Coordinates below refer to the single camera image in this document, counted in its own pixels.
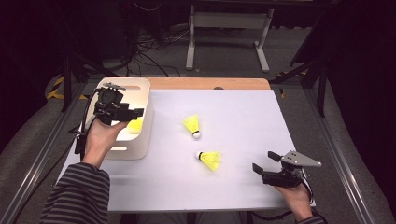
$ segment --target yellow shuttlecock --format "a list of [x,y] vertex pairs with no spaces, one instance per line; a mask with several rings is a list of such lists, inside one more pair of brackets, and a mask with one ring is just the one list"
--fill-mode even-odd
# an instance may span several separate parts
[[143,119],[139,117],[137,119],[133,119],[128,123],[126,127],[128,133],[140,133],[142,131]]
[[184,126],[192,133],[192,137],[199,138],[201,133],[199,132],[198,115],[192,115],[183,120]]
[[195,154],[195,157],[202,161],[209,169],[212,171],[215,171],[218,169],[219,164],[220,164],[220,152],[219,151],[214,151],[214,152],[197,152]]

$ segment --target striped shirt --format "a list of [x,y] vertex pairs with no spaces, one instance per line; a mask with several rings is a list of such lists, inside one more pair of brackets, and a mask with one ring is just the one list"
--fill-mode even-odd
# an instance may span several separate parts
[[108,174],[88,163],[69,165],[50,193],[40,223],[107,223]]

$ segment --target black cable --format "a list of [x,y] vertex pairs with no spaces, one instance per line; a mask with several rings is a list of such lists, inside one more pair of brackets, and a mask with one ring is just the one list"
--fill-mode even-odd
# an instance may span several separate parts
[[[131,61],[134,60],[134,54],[138,52],[138,48],[136,44],[133,44],[132,47],[130,47],[130,45],[128,44],[128,48],[132,49],[132,53],[130,54],[131,57]],[[134,74],[134,72],[129,68],[129,64],[126,65],[126,77],[129,76],[129,73],[132,72]]]
[[[128,63],[131,62],[131,60],[128,60],[128,57],[127,57],[126,61],[123,62],[123,63],[120,63],[120,64],[115,65],[115,66],[113,66],[113,67],[104,67],[104,68],[105,68],[106,70],[110,71],[110,72],[114,72],[114,71],[120,70],[121,68],[127,66]],[[100,74],[100,72],[97,71],[97,70],[95,70],[95,69],[90,69],[90,68],[85,68],[85,69],[86,69],[87,72],[89,72],[90,74]]]
[[143,7],[139,6],[137,3],[134,3],[134,5],[137,6],[138,8],[140,8],[140,9],[142,9],[142,10],[145,10],[145,11],[155,11],[155,10],[158,10],[162,4],[159,4],[155,8],[143,8]]
[[90,104],[92,101],[93,96],[99,92],[100,89],[95,89],[90,95],[90,98],[88,99],[87,104],[85,105],[84,108],[84,115],[82,116],[82,122],[81,122],[81,131],[84,133],[85,132],[85,122],[87,121],[87,114],[88,114],[88,109],[90,108]]
[[153,47],[153,45],[156,43],[156,40],[152,39],[152,38],[148,39],[148,40],[137,41],[137,45],[142,47],[142,48],[144,48],[144,49],[146,49],[146,51],[148,51],[150,49],[161,50],[161,49],[164,49],[164,48],[168,47],[170,44],[173,44],[173,43],[176,43],[177,41],[179,41],[181,39],[181,37],[183,35],[185,35],[188,31],[189,31],[188,29],[187,30],[183,30],[183,31],[179,31],[178,33],[176,33],[174,35],[172,33],[170,33],[168,36],[163,38],[163,42],[165,44],[162,44],[162,45],[160,45],[160,46],[158,46],[156,48]]
[[103,75],[105,75],[107,77],[119,77],[119,75],[116,75],[116,74],[108,71],[103,66],[92,62],[91,60],[83,57],[82,55],[74,54],[73,56],[75,59],[78,59],[80,62],[89,65],[90,67],[92,67],[93,69],[95,69],[96,71],[102,73]]
[[[135,60],[138,61],[138,62],[140,62],[140,63],[142,63],[142,64],[148,65],[148,66],[157,66],[157,65],[155,65],[155,64],[143,63],[143,62],[139,61],[139,60],[136,59],[136,58],[135,58]],[[170,65],[161,65],[161,66],[162,66],[162,67],[169,67],[169,68],[175,69],[175,70],[177,71],[178,76],[181,77],[180,72],[177,70],[176,67],[170,66]]]
[[[306,181],[306,182],[302,181],[302,184],[304,185],[304,187],[306,188],[306,190],[309,193],[309,203],[312,203],[314,201],[314,192],[312,191],[311,186],[309,185],[305,175],[303,176],[303,179]],[[326,218],[324,218],[322,215],[320,215],[316,211],[315,208],[312,208],[312,210],[313,210],[313,212],[312,212],[313,215],[321,217],[324,220],[324,222],[327,224]],[[250,213],[254,217],[257,217],[258,219],[265,220],[265,221],[274,221],[274,220],[283,219],[283,217],[292,214],[292,212],[290,210],[288,212],[283,213],[282,215],[278,215],[278,216],[274,216],[274,217],[262,217],[254,212],[250,212]]]
[[146,45],[142,45],[142,44],[137,44],[137,46],[143,48],[143,50],[140,50],[140,52],[147,52],[151,49],[155,49],[154,47],[152,47],[154,45],[155,42],[147,42],[145,44],[149,44],[149,46]]
[[139,67],[139,76],[142,77],[142,70],[140,70],[140,64],[136,61],[136,57],[134,57],[134,62],[137,64],[137,66]]
[[159,64],[157,64],[156,62],[154,62],[154,60],[152,60],[149,56],[147,56],[147,55],[146,55],[145,53],[143,53],[143,52],[140,52],[140,54],[143,55],[143,56],[145,56],[146,58],[148,58],[148,59],[149,59],[150,61],[152,61],[153,63],[155,63],[155,65],[157,65],[157,67],[160,68],[161,71],[163,71],[163,73],[164,73],[167,77],[169,77],[168,73],[166,73],[166,71],[163,70],[163,68],[162,68]]
[[40,180],[40,182],[38,182],[35,187],[33,188],[32,192],[29,194],[29,196],[27,196],[25,202],[23,203],[23,205],[20,207],[17,215],[14,217],[14,221],[12,222],[13,224],[17,223],[18,218],[20,217],[23,208],[26,206],[26,204],[30,201],[30,199],[32,198],[32,196],[35,194],[35,192],[38,190],[38,188],[41,186],[41,184],[44,182],[44,180],[46,180],[46,178],[50,175],[50,173],[52,172],[52,170],[55,168],[55,166],[61,161],[61,159],[64,157],[64,155],[66,155],[66,153],[69,151],[69,149],[71,148],[71,146],[73,145],[75,141],[75,138],[73,138],[73,140],[69,143],[69,145],[67,145],[66,150],[62,153],[61,157],[52,165],[51,168],[49,168],[49,171],[43,176],[43,178]]

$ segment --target person's right hand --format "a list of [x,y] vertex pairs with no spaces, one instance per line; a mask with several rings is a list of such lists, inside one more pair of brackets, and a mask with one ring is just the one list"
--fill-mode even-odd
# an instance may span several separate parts
[[82,161],[100,168],[105,155],[116,142],[117,135],[127,125],[128,122],[119,122],[110,126],[95,119],[88,132],[86,154]]
[[283,194],[286,204],[294,214],[296,221],[299,222],[313,216],[309,202],[309,192],[303,184],[292,189],[275,188]]

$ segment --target gray carpet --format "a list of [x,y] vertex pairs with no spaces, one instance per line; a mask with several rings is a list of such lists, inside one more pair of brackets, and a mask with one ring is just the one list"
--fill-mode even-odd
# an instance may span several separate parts
[[[240,35],[231,36],[219,31],[199,32],[196,40],[195,64],[192,71],[185,70],[188,41],[180,39],[176,43],[162,50],[150,50],[147,53],[155,62],[161,65],[170,65],[178,69],[182,77],[263,77],[272,79],[279,72],[291,70],[289,62],[300,47],[309,29],[272,29],[269,31],[264,45],[270,73],[264,74],[259,66],[256,52],[252,43],[256,36],[255,31],[243,31]],[[106,66],[117,63],[109,60]],[[142,76],[163,76],[155,66],[131,63],[130,69]],[[164,68],[172,77],[177,77],[175,69]],[[126,70],[117,71],[125,75]],[[90,80],[85,93],[90,93],[99,79]],[[329,146],[315,119],[315,111],[310,107],[304,90],[294,87],[285,88],[285,98],[280,97],[278,86],[272,86],[276,98],[288,125],[291,138],[298,151],[322,161],[321,168],[307,168],[310,175],[310,184],[314,190],[317,210],[327,218],[329,223],[360,223],[350,202],[344,184],[329,153]],[[51,165],[56,162],[72,139],[68,130],[79,124],[85,101],[78,100],[73,113],[61,130],[55,148],[49,156],[42,174],[45,174]],[[46,143],[47,136],[60,115],[62,101],[50,99],[15,135],[7,148],[0,155],[0,215],[2,216],[13,196],[18,191],[26,172],[39,150]],[[361,161],[359,153],[354,147],[344,125],[337,104],[332,96],[331,88],[327,89],[325,100],[326,120],[333,133],[335,143],[342,149],[347,164],[359,185],[364,201],[368,204],[370,213],[376,223],[394,223],[389,211],[386,198],[382,194],[373,177]],[[63,162],[51,172],[38,191],[30,199],[21,213],[18,223],[37,223],[44,201],[46,200],[51,184],[56,180]],[[284,210],[257,211],[264,216],[278,215]],[[118,223],[120,214],[109,214],[109,223]],[[272,223],[293,223],[292,216]]]

